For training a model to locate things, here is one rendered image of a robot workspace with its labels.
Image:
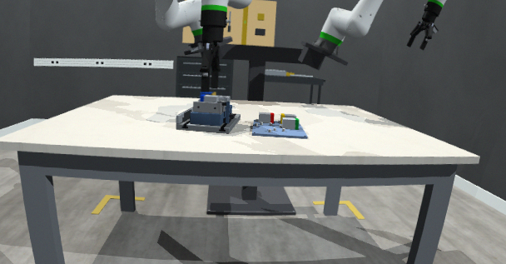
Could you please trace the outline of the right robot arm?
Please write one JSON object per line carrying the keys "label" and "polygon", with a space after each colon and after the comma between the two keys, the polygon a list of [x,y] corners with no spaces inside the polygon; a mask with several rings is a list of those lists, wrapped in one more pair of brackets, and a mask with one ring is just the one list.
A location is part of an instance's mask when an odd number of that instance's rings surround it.
{"label": "right robot arm", "polygon": [[[203,27],[226,27],[227,6],[248,7],[252,0],[156,0],[156,24],[166,32],[189,26],[195,42],[188,45],[191,52],[204,50]],[[199,21],[199,22],[198,22]],[[201,25],[201,26],[200,26]],[[202,46],[203,44],[203,46]]]}

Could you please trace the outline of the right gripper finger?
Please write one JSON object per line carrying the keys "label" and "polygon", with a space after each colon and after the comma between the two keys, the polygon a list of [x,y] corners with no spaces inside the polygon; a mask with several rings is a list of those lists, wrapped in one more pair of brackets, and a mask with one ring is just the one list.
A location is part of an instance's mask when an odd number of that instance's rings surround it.
{"label": "right gripper finger", "polygon": [[[219,53],[219,45],[217,45],[217,52],[216,52],[216,56],[213,58],[212,60],[212,64],[211,64],[211,88],[218,88],[218,77],[219,77],[219,72],[221,71],[220,70],[220,59],[219,59],[219,56],[218,56],[218,53]],[[218,58],[218,60],[217,60]],[[218,67],[218,64],[219,64],[219,67]]]}
{"label": "right gripper finger", "polygon": [[204,52],[201,63],[201,91],[210,92],[210,70],[212,59],[215,57],[217,47],[214,47],[214,52],[211,54],[212,43],[204,44]]}

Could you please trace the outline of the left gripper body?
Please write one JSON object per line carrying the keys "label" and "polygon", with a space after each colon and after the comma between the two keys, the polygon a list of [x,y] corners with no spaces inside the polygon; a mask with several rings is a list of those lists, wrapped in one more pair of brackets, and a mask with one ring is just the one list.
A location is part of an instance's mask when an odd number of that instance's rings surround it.
{"label": "left gripper body", "polygon": [[[425,11],[424,15],[422,17],[422,20],[423,20],[422,23],[426,23],[426,27],[429,28],[429,24],[431,22],[434,23],[434,20],[436,17],[437,16],[434,13],[429,12],[429,11]],[[424,30],[424,25],[421,26],[421,29]]]}

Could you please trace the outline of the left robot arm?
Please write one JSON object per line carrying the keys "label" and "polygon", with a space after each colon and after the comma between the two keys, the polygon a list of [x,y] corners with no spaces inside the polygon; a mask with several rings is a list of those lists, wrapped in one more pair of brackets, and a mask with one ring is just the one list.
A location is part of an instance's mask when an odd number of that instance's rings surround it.
{"label": "left robot arm", "polygon": [[[382,2],[383,0],[360,0],[352,12],[332,8],[320,38],[312,45],[338,57],[338,50],[345,36],[362,38],[368,33]],[[424,11],[432,12],[438,17],[445,2],[446,0],[429,0]]]}

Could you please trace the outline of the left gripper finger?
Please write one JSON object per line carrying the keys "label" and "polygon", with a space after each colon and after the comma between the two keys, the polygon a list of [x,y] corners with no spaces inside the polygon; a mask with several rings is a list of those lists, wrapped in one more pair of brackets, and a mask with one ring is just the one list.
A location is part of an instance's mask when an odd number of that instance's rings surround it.
{"label": "left gripper finger", "polygon": [[427,42],[432,38],[432,35],[433,35],[433,29],[434,29],[434,24],[433,23],[430,23],[429,24],[429,28],[426,27],[426,23],[424,23],[424,31],[425,31],[425,37],[424,37],[424,40],[420,46],[420,48],[422,50],[425,49],[425,46],[427,44]]}
{"label": "left gripper finger", "polygon": [[407,43],[407,46],[411,47],[411,45],[412,45],[412,43],[413,43],[413,41],[414,41],[415,37],[416,37],[416,36],[417,36],[417,35],[418,35],[421,31],[423,31],[422,29],[420,29],[420,27],[421,27],[422,25],[424,25],[424,24],[423,24],[423,23],[421,23],[421,22],[418,22],[417,26],[416,26],[416,27],[414,28],[414,30],[410,33],[410,35],[411,35],[411,36],[410,36],[410,39],[409,39],[409,41],[408,41],[408,43]]}

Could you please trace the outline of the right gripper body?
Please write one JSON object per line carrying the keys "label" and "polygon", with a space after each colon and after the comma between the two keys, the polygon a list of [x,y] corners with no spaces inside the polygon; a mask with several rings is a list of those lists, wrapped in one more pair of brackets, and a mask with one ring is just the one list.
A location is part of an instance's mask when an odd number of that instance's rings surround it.
{"label": "right gripper body", "polygon": [[223,42],[223,27],[203,27],[202,28],[202,41],[212,43],[211,54],[214,52],[214,47],[217,47],[218,42]]}

